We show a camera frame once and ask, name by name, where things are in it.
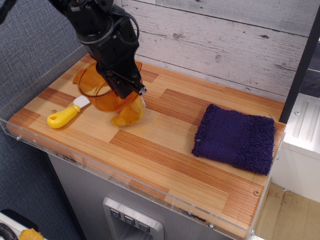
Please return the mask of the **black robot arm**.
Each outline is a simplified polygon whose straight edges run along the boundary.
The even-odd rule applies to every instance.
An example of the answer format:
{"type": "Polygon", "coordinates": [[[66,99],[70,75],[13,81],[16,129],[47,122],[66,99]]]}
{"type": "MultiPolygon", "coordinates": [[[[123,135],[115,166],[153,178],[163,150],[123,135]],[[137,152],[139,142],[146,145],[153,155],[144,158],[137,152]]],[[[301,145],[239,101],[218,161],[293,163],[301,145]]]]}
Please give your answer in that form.
{"type": "Polygon", "coordinates": [[[96,60],[96,70],[115,94],[125,99],[132,92],[142,96],[135,54],[140,29],[135,18],[112,0],[52,0],[73,26],[79,42],[96,60]]]}

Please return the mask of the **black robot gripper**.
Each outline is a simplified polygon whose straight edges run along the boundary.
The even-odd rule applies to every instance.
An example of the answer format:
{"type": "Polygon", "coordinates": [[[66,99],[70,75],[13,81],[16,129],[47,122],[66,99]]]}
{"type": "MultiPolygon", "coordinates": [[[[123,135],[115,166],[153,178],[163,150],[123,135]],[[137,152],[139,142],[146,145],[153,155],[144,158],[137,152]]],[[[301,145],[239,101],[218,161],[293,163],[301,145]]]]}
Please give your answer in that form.
{"type": "Polygon", "coordinates": [[[107,19],[105,31],[81,38],[81,43],[97,61],[97,72],[121,99],[132,93],[143,96],[147,92],[135,62],[139,47],[135,22],[128,14],[113,15],[107,19]]]}

